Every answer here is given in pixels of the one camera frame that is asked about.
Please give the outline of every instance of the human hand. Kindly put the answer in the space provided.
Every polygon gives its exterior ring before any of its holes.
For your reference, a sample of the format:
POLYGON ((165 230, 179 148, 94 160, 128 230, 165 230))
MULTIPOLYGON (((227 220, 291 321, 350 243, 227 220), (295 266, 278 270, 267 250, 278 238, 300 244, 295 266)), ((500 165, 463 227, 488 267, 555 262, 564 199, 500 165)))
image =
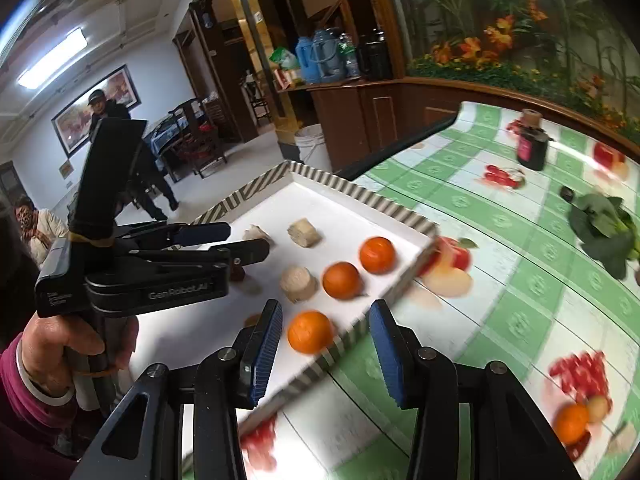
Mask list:
MULTIPOLYGON (((115 365, 127 368, 136 349, 138 318, 131 317, 122 332, 122 343, 115 365)), ((104 352, 104 341, 91 326, 78 316, 40 318, 34 314, 22 334, 22 363, 32 380, 51 397, 61 397, 73 383, 72 371, 66 362, 68 346, 79 354, 98 355, 104 352)))

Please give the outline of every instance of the black cap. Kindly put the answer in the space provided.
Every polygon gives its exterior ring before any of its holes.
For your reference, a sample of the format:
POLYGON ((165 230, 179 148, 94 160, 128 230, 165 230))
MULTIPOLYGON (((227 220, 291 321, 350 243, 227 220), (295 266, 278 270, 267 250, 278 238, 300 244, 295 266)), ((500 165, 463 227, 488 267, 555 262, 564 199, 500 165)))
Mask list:
POLYGON ((104 92, 98 88, 97 90, 91 92, 91 94, 89 95, 89 104, 91 104, 93 101, 97 101, 98 99, 106 98, 107 96, 104 94, 104 92))

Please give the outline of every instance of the fluorescent light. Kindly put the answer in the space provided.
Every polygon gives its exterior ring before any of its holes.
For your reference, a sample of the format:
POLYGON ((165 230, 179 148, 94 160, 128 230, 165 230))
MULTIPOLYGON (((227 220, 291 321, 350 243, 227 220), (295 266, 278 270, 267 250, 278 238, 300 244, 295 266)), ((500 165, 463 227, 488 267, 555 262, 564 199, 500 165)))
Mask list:
POLYGON ((82 29, 76 28, 61 43, 49 50, 18 79, 20 85, 35 90, 56 73, 73 56, 86 47, 82 29))

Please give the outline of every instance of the white bucket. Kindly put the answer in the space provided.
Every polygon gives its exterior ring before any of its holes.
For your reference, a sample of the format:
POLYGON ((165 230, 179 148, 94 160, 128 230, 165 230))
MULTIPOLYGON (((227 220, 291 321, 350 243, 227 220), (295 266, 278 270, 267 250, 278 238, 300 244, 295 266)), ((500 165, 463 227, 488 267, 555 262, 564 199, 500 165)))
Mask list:
POLYGON ((300 149, 300 160, 304 164, 333 173, 320 124, 305 126, 296 132, 294 138, 296 146, 300 149))

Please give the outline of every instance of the red jar label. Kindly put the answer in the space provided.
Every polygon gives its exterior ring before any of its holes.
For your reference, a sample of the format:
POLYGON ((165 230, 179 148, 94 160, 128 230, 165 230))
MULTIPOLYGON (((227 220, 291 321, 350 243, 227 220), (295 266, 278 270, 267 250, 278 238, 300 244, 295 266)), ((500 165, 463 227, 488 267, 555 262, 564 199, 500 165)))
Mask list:
POLYGON ((531 146, 531 142, 529 142, 523 136, 520 136, 520 139, 518 140, 518 156, 522 160, 526 160, 528 162, 531 158, 531 146))

